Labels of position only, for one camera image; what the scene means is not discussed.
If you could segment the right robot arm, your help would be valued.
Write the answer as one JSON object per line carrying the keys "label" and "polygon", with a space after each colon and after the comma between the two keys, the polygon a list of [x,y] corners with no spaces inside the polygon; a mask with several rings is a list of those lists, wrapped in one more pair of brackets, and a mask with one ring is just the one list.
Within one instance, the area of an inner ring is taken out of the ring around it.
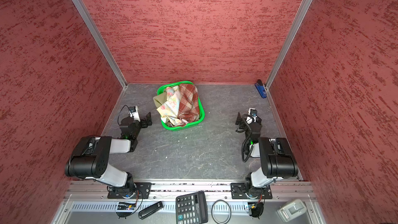
{"label": "right robot arm", "polygon": [[241,160],[260,159],[260,168],[250,172],[244,183],[232,183],[233,199],[271,199],[270,184],[296,177],[299,168],[290,145],[285,138],[266,138],[261,136],[262,119],[257,110],[250,109],[248,114],[238,114],[236,133],[244,133],[241,145]]}

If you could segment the red plaid skirt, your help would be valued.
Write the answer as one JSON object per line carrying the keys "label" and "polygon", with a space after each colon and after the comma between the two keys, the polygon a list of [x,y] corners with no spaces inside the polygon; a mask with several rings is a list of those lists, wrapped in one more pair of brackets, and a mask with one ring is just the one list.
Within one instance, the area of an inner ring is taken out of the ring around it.
{"label": "red plaid skirt", "polygon": [[200,107],[198,90],[193,84],[180,84],[179,91],[181,94],[178,119],[183,125],[198,121],[200,119]]}

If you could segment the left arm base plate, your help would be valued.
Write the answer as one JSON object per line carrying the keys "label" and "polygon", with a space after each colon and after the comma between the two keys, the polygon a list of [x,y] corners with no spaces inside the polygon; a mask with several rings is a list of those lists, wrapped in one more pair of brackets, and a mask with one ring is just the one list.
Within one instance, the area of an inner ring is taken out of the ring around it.
{"label": "left arm base plate", "polygon": [[148,199],[152,183],[133,183],[133,187],[108,186],[108,199],[134,200],[137,198]]}

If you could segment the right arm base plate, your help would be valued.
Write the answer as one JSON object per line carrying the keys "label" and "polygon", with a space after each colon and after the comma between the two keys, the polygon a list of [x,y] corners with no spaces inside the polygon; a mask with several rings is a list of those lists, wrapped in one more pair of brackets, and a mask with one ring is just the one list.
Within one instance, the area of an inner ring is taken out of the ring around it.
{"label": "right arm base plate", "polygon": [[245,183],[231,183],[232,199],[270,200],[273,198],[270,185],[264,188],[246,186]]}

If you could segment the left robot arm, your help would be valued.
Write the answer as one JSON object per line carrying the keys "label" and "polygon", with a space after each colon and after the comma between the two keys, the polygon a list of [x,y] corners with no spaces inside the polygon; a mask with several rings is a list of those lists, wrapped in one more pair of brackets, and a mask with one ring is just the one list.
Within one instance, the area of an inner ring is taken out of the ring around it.
{"label": "left robot arm", "polygon": [[122,119],[119,139],[111,136],[82,137],[65,166],[65,175],[105,184],[109,199],[148,199],[151,183],[135,183],[131,173],[109,163],[109,156],[134,152],[140,130],[151,125],[151,114],[148,113],[141,120],[133,116]]}

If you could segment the green plastic basket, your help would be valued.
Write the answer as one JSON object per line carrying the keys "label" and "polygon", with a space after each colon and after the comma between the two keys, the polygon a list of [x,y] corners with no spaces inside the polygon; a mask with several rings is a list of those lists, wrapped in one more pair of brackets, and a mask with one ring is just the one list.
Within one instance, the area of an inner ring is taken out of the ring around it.
{"label": "green plastic basket", "polygon": [[153,97],[161,123],[167,130],[177,131],[198,125],[205,111],[197,87],[190,81],[163,85]]}

